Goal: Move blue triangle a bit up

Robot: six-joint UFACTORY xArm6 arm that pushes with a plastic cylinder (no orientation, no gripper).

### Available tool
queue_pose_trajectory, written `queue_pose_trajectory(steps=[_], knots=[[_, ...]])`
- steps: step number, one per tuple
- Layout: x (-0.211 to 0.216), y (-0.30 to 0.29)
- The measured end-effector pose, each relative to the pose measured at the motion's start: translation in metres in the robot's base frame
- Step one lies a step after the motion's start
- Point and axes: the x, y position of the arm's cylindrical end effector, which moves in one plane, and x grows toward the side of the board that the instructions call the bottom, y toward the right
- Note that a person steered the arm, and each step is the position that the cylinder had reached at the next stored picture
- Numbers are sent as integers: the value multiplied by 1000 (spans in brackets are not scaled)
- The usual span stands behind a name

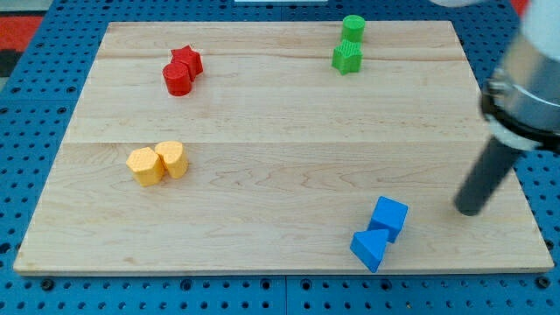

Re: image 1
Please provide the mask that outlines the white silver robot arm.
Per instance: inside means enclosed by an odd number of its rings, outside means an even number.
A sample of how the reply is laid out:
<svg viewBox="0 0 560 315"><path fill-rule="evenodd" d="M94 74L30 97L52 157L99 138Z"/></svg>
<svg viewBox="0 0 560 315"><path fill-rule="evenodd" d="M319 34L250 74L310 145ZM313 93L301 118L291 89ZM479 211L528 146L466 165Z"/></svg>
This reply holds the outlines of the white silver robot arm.
<svg viewBox="0 0 560 315"><path fill-rule="evenodd" d="M528 4L485 82L480 106L502 144L519 151L559 151L559 0Z"/></svg>

